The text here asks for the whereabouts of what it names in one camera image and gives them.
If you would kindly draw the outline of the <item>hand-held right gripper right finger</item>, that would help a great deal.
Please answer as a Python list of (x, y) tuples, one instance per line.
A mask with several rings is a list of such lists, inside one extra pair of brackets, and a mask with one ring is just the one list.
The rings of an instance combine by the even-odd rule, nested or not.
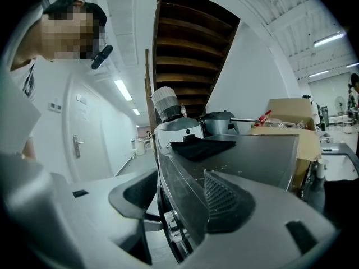
[(310, 269), (339, 232), (291, 193), (205, 171), (205, 236), (179, 269)]

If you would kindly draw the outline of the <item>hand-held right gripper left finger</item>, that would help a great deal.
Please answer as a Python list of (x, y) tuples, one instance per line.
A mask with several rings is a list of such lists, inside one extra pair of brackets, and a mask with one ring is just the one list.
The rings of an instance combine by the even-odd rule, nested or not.
[(76, 211), (103, 237), (136, 260), (152, 263), (146, 231), (161, 230), (159, 216), (147, 212), (157, 191), (156, 169), (89, 182), (68, 183), (55, 175), (55, 184), (75, 203)]

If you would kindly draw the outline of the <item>person's right forearm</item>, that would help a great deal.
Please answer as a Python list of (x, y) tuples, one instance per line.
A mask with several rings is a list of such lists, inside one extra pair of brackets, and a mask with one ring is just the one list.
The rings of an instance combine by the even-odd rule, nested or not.
[(36, 159), (35, 150), (34, 150), (34, 144), (33, 144), (33, 138), (30, 136), (28, 137), (24, 149), (22, 151), (22, 154), (29, 159)]

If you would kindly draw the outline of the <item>white cabinet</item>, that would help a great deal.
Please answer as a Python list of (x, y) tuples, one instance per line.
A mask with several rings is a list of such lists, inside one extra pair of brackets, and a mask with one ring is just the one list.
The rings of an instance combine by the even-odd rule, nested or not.
[(142, 138), (132, 140), (132, 151), (134, 157), (142, 156), (145, 153), (145, 142)]

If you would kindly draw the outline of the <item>white cup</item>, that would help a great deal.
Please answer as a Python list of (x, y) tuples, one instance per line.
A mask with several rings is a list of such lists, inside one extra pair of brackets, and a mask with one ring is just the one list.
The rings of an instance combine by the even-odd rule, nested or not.
[(316, 173), (316, 176), (319, 179), (325, 178), (328, 164), (329, 164), (329, 161), (327, 159), (319, 159), (317, 161), (317, 173)]

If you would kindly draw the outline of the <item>steel sink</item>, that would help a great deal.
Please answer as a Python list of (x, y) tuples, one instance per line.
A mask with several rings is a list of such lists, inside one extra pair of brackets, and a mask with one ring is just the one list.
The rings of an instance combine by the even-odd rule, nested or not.
[(359, 178), (359, 158), (346, 143), (324, 143), (322, 158), (328, 161), (327, 181), (355, 180)]

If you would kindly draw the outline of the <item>black cloth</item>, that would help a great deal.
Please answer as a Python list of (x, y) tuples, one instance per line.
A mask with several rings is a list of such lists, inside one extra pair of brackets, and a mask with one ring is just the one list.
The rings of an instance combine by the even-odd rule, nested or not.
[(236, 141), (206, 140), (191, 137), (183, 142), (171, 142), (174, 152), (189, 161), (202, 161), (236, 145)]

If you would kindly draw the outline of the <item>silver rice cooker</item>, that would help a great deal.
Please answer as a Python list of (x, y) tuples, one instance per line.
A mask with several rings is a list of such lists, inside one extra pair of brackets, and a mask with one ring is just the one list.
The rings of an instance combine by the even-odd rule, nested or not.
[(234, 115), (228, 111), (211, 112), (200, 116), (199, 122), (204, 137), (239, 135), (237, 122), (232, 122), (231, 118), (234, 118)]

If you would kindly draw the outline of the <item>white robot with black band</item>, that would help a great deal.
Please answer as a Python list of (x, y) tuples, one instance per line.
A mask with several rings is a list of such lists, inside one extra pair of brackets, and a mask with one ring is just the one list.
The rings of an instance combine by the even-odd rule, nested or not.
[(184, 136), (204, 138), (201, 125), (196, 119), (180, 117), (158, 125), (154, 131), (157, 149), (166, 148), (171, 142), (183, 142)]

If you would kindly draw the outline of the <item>brown cardboard box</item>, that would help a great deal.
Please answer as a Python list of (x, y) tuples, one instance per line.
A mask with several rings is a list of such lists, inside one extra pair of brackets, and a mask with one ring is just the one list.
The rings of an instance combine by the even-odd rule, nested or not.
[(311, 163), (321, 158), (319, 137), (316, 134), (309, 99), (286, 98), (269, 100), (269, 118), (260, 126), (252, 126), (250, 135), (296, 135), (298, 150), (292, 191), (298, 193), (305, 184)]

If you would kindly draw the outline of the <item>grey woven basket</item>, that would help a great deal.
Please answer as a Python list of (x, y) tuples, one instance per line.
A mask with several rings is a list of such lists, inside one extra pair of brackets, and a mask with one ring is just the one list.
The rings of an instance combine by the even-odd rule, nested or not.
[(175, 91), (167, 86), (157, 89), (151, 100), (162, 122), (170, 121), (173, 117), (181, 115), (181, 106)]

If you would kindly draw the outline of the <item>person's white clothing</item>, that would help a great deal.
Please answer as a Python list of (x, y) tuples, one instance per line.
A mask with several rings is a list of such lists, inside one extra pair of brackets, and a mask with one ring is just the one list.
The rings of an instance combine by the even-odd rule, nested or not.
[(21, 153), (40, 116), (0, 62), (0, 154)]

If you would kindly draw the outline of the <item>standing fan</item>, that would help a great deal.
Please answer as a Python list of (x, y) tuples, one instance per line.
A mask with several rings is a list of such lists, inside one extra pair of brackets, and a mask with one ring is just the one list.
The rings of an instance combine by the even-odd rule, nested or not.
[(334, 107), (338, 116), (344, 116), (346, 114), (346, 101), (343, 97), (337, 96), (334, 100)]

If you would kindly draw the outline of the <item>wooden staircase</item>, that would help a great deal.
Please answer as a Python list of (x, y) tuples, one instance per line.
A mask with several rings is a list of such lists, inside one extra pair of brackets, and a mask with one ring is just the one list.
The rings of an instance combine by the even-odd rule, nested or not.
[(240, 18), (210, 0), (157, 0), (153, 33), (154, 89), (175, 91), (198, 119), (219, 78)]

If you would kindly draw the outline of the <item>red-handled metal tool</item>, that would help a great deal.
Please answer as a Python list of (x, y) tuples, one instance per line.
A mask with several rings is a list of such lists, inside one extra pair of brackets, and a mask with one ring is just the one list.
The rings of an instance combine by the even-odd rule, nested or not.
[(234, 118), (231, 117), (230, 121), (231, 122), (245, 122), (245, 123), (251, 123), (252, 127), (258, 127), (263, 125), (264, 123), (267, 122), (267, 120), (269, 119), (270, 115), (271, 115), (272, 111), (269, 110), (267, 111), (264, 115), (260, 116), (258, 119), (244, 119), (244, 118)]

